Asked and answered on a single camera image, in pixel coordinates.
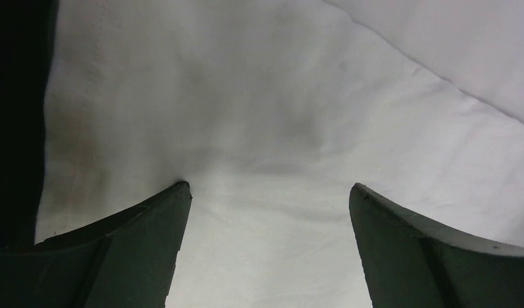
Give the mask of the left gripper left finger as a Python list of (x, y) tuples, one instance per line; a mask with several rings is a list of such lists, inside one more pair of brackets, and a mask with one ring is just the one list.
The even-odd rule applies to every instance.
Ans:
[(189, 216), (186, 181), (29, 248), (0, 250), (0, 307), (163, 307)]

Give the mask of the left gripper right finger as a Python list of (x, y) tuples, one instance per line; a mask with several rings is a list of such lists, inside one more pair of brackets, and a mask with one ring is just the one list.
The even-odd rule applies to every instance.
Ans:
[(449, 227), (359, 183), (349, 210), (374, 307), (524, 307), (524, 247)]

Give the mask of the white t shirt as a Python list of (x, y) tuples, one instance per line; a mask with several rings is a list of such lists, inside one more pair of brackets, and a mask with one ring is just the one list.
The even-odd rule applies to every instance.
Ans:
[(360, 182), (524, 246), (524, 1), (62, 1), (36, 240), (177, 180), (168, 307), (370, 307)]

